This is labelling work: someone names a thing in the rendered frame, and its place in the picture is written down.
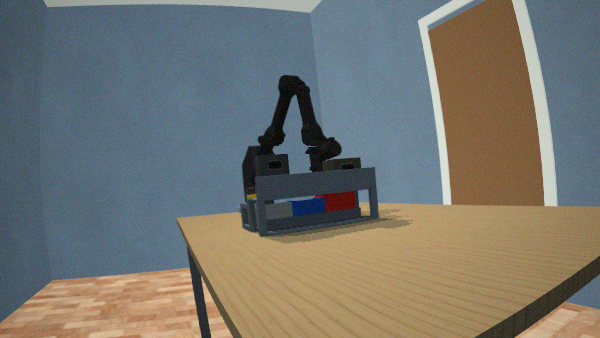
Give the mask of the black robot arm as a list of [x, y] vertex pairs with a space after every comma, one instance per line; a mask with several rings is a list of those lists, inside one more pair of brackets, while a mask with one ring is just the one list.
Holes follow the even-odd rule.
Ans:
[[[300, 80], [298, 76], [283, 75], [279, 79], [278, 89], [280, 96], [272, 123], [266, 129], [263, 136], [258, 136], [260, 147], [256, 148], [257, 156], [271, 155], [273, 147], [279, 146], [284, 142], [285, 133], [283, 132], [283, 125], [294, 95], [297, 96], [303, 123], [301, 129], [302, 142], [306, 146], [315, 146], [308, 147], [305, 152], [305, 154], [309, 154], [310, 156], [310, 163], [326, 161], [340, 155], [342, 151], [341, 145], [334, 137], [327, 139], [323, 135], [321, 127], [316, 122], [310, 98], [310, 88], [306, 86], [305, 82]], [[324, 141], [324, 139], [327, 140]]]

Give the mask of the olive green case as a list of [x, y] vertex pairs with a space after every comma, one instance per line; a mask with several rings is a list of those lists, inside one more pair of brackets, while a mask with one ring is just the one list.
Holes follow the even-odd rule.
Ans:
[[322, 161], [323, 171], [345, 170], [361, 168], [361, 160], [358, 158], [331, 159]]

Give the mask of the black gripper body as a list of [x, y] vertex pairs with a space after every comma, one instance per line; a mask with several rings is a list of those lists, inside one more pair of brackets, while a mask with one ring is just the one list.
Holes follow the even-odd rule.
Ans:
[[309, 168], [309, 170], [312, 170], [312, 172], [321, 172], [321, 171], [323, 171], [322, 161], [312, 163], [311, 167]]

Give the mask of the grey metal shelf rack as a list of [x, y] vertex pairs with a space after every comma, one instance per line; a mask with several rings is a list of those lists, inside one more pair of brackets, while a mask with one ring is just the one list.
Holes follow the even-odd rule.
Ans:
[[[379, 219], [375, 167], [261, 176], [255, 177], [255, 185], [257, 199], [246, 195], [247, 204], [240, 203], [238, 210], [242, 227], [258, 231], [260, 237]], [[358, 190], [366, 189], [369, 189], [370, 217], [362, 217], [359, 207]], [[265, 201], [349, 191], [355, 191], [356, 208], [266, 220]]]

